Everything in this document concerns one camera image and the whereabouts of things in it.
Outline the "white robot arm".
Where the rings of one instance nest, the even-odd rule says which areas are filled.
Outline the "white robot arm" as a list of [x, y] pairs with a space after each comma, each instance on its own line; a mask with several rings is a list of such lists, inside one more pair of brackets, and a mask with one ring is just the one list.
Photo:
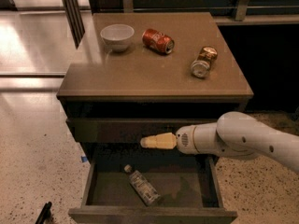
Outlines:
[[299, 173], [299, 137], [240, 112], [225, 113], [213, 123], [181, 127], [175, 134], [143, 137], [140, 145], [158, 149], [176, 147], [184, 154], [212, 154], [240, 160], [263, 155]]

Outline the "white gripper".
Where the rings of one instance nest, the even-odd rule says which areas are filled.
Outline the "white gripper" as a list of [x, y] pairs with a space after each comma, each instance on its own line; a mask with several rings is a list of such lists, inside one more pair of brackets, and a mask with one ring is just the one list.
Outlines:
[[172, 133], [161, 133], [140, 140], [143, 148], [173, 149], [177, 146], [178, 150], [184, 154], [195, 154], [196, 148], [193, 142], [193, 126], [184, 126], [177, 130], [176, 136]]

